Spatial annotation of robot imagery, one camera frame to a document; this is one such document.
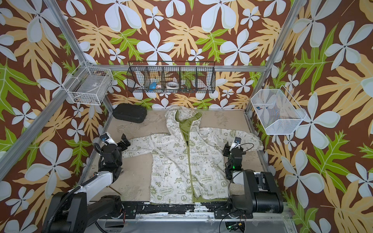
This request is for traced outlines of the white green printed jacket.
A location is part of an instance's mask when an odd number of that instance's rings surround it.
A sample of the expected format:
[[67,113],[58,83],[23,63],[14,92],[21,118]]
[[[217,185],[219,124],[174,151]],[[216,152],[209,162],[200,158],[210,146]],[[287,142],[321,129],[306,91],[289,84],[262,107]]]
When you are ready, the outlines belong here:
[[168,133],[133,138],[123,158],[151,154],[150,202],[192,204],[228,198],[223,149],[241,138],[244,150],[262,150],[260,139],[245,131],[205,127],[203,114],[185,107],[165,113]]

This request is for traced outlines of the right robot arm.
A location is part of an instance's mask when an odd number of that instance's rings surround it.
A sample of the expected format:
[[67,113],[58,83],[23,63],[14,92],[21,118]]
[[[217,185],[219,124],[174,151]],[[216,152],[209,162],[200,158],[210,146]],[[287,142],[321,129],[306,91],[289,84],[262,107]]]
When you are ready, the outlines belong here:
[[284,211],[284,201],[270,172],[254,172],[242,168],[243,156],[247,150],[240,144],[226,145],[223,156],[228,160],[225,164],[226,179],[230,184],[243,186],[244,194],[230,194],[226,209],[234,215],[252,215],[253,213],[281,214]]

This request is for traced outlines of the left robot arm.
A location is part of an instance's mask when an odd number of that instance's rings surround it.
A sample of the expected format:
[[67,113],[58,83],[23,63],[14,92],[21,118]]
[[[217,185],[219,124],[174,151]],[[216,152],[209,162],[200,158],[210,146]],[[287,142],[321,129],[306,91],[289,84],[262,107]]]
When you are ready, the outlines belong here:
[[100,155],[98,172],[76,188],[53,195],[42,226],[44,233],[83,233],[86,228],[104,216],[122,215],[120,196],[107,195],[99,201],[90,201],[104,188],[113,184],[122,171],[122,152],[131,145],[126,135],[116,143],[109,133],[100,136],[103,146],[94,143]]

